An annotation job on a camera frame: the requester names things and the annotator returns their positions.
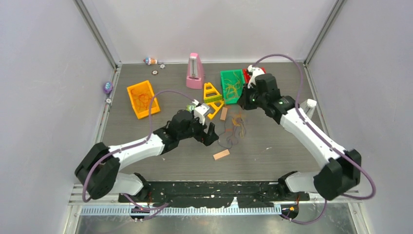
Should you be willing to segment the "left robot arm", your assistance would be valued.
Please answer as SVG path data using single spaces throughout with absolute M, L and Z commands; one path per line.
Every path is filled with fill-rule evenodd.
M 96 143 L 75 169 L 90 199 L 100 199 L 109 193 L 131 195 L 143 202 L 149 197 L 149 188 L 137 174 L 124 174 L 125 167 L 152 156 L 160 156 L 175 149 L 181 140 L 194 138 L 209 146 L 219 137 L 215 124 L 205 125 L 194 113 L 178 111 L 165 126 L 153 131 L 149 137 L 123 145 L 106 146 Z

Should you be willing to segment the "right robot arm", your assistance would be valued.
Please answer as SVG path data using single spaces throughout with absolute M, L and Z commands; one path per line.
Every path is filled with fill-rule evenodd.
M 278 182 L 278 194 L 291 200 L 298 192 L 317 193 L 326 200 L 334 200 L 360 183 L 361 155 L 346 150 L 331 140 L 314 125 L 304 110 L 291 96 L 282 96 L 274 76 L 257 76 L 255 83 L 245 84 L 237 104 L 244 110 L 261 108 L 287 132 L 291 133 L 310 152 L 319 172 L 290 172 Z

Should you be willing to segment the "green owl toy block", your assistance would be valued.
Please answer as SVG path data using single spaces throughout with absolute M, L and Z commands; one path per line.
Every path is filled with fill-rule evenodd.
M 187 105 L 186 110 L 189 111 L 189 112 L 191 112 L 191 111 L 193 111 L 195 108 L 196 108 L 196 105 L 195 105 L 195 104 L 189 104 L 189 105 Z

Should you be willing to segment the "red plastic bin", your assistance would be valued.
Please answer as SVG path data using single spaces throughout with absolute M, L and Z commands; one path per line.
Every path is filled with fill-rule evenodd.
M 248 84 L 248 82 L 249 82 L 249 80 L 250 80 L 250 74 L 248 73 L 247 69 L 243 69 L 242 72 L 243 72 L 243 76 L 244 76 L 244 82 L 245 82 L 246 84 Z

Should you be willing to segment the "flat yellow triangle block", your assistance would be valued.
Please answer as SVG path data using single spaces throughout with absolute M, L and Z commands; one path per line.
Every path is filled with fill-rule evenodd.
M 218 101 L 214 101 L 214 102 L 209 102 L 209 103 L 207 103 L 207 105 L 210 107 L 210 113 L 207 115 L 207 117 L 210 120 L 213 120 L 214 117 L 218 114 L 218 112 L 223 107 L 224 101 L 223 100 L 218 100 Z

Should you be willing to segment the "green plastic bin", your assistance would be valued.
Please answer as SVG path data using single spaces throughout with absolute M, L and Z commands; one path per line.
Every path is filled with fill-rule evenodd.
M 242 70 L 221 71 L 220 77 L 224 103 L 226 105 L 236 104 L 245 84 Z

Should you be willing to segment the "small wooden block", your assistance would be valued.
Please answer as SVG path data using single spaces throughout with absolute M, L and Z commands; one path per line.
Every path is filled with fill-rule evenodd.
M 228 108 L 223 107 L 220 115 L 220 120 L 225 121 L 227 116 Z

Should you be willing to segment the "upright yellow triangle block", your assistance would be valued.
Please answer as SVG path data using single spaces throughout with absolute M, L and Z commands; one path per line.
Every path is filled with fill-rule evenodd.
M 203 89 L 203 100 L 204 103 L 211 103 L 216 101 L 223 100 L 222 94 L 215 88 L 215 86 L 211 82 L 207 82 L 204 84 Z

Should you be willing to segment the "white metronome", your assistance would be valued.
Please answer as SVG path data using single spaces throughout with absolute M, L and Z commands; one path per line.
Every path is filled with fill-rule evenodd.
M 316 106 L 317 106 L 317 102 L 313 99 L 307 99 L 300 104 L 300 107 L 302 108 L 303 112 L 307 115 L 309 119 L 312 118 L 315 112 Z

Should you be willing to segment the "wooden block near centre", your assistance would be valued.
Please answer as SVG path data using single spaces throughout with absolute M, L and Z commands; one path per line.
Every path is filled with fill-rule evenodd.
M 229 151 L 229 149 L 225 149 L 225 150 L 223 150 L 219 153 L 214 154 L 213 158 L 214 158 L 214 160 L 219 160 L 219 159 L 221 159 L 225 156 L 228 156 L 228 155 L 230 155 L 230 151 Z

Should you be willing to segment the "pink metronome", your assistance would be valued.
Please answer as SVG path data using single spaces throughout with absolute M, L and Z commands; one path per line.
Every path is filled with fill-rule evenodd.
M 205 72 L 201 59 L 197 53 L 191 53 L 188 59 L 186 87 L 190 89 L 203 89 Z

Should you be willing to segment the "yellow plastic bin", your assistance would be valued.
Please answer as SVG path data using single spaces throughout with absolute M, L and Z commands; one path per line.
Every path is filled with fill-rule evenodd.
M 154 91 L 148 80 L 127 87 L 132 109 L 138 119 L 149 116 L 150 101 Z

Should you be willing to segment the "small clown figurine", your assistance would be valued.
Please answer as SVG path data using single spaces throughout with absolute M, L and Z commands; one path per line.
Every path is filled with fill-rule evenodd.
M 155 59 L 155 58 L 146 57 L 146 58 L 143 59 L 143 62 L 144 62 L 146 65 L 155 65 L 155 64 L 158 63 L 158 60 Z

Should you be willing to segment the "purple egg toy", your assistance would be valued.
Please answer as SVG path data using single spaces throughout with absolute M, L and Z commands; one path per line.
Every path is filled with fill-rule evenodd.
M 113 90 L 113 83 L 110 81 L 106 82 L 103 86 L 104 93 L 108 95 L 112 92 L 112 90 Z

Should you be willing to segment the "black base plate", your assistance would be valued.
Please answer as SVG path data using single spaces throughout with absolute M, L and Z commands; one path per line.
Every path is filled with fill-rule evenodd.
M 170 208 L 269 208 L 273 202 L 309 201 L 308 193 L 288 192 L 275 181 L 150 181 L 137 195 L 119 196 L 119 202 L 151 203 Z

